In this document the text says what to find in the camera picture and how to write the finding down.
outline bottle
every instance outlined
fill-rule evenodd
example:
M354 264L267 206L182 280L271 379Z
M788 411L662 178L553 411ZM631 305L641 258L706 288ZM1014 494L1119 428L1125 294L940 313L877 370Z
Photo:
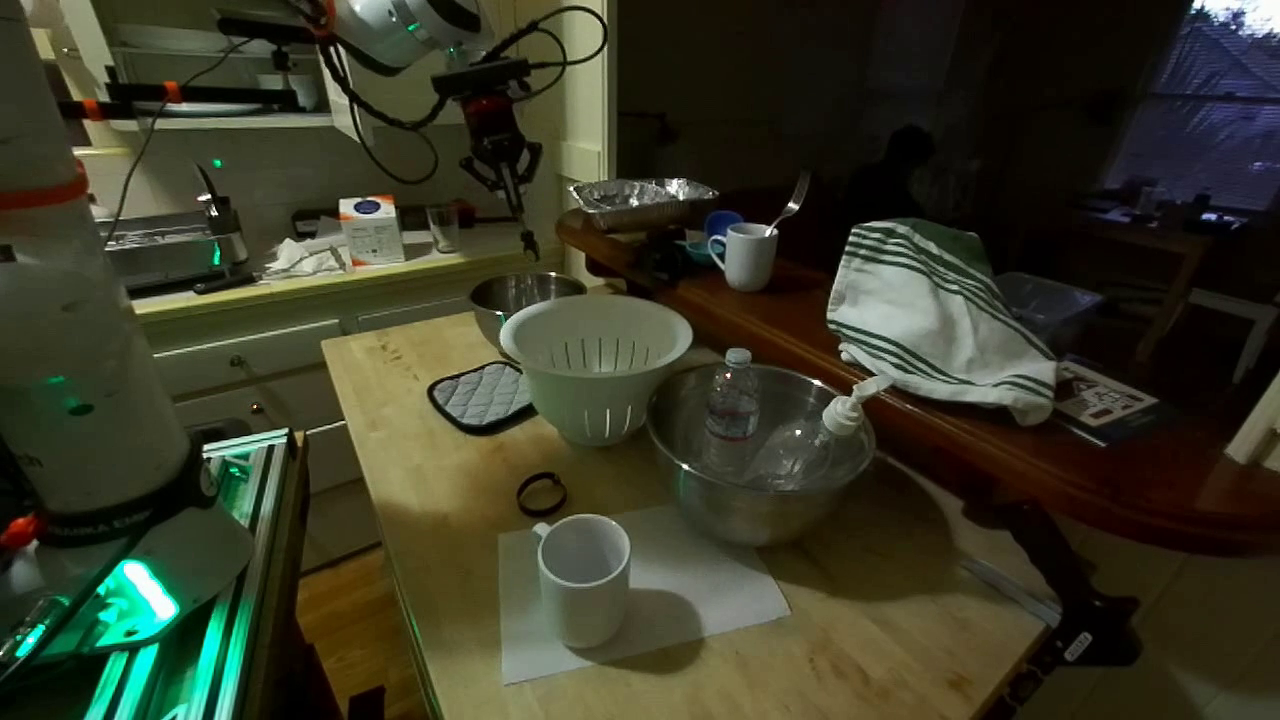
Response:
M749 350L728 350L710 388L703 419L703 474L716 482L745 482L751 460L751 442L760 434L760 379Z
M861 478L877 457L865 399L883 388L886 379L869 376L848 397L836 397L821 415L794 415L767 434L749 470L749 485L775 494L824 494Z
M760 385L749 350L728 350L706 393L706 434L749 442L760 428Z

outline white colander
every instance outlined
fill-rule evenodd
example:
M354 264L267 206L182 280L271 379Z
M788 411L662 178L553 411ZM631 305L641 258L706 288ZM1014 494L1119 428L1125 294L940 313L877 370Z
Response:
M681 313L637 298L561 298L519 309L501 330L530 410L580 450L618 445L642 428L649 393L688 346Z

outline machine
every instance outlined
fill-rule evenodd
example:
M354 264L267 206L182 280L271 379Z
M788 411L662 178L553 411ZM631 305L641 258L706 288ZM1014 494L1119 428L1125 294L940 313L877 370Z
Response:
M381 74L480 34L477 9L458 0L339 0L296 15L323 54L349 49ZM435 104L458 99L466 114L466 173L503 194L510 214L535 173L535 145L519 135L508 96L530 69L503 60L519 34L435 80ZM238 464L211 460L209 442L189 436L152 371L18 0L0 0L0 69L3 694L27 663L171 633L244 571L254 542L218 488L224 470Z

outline pot holder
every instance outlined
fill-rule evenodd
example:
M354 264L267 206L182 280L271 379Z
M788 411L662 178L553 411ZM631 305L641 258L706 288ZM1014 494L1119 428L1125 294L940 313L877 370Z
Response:
M522 376L503 359L433 379L426 405L466 436L490 436L530 415Z

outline wooden floor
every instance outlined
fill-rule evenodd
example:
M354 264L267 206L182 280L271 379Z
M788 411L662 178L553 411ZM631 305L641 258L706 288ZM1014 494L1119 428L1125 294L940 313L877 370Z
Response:
M352 695L384 688L388 720L422 718L381 547L306 571L296 598L296 620L319 652L319 663L342 713Z

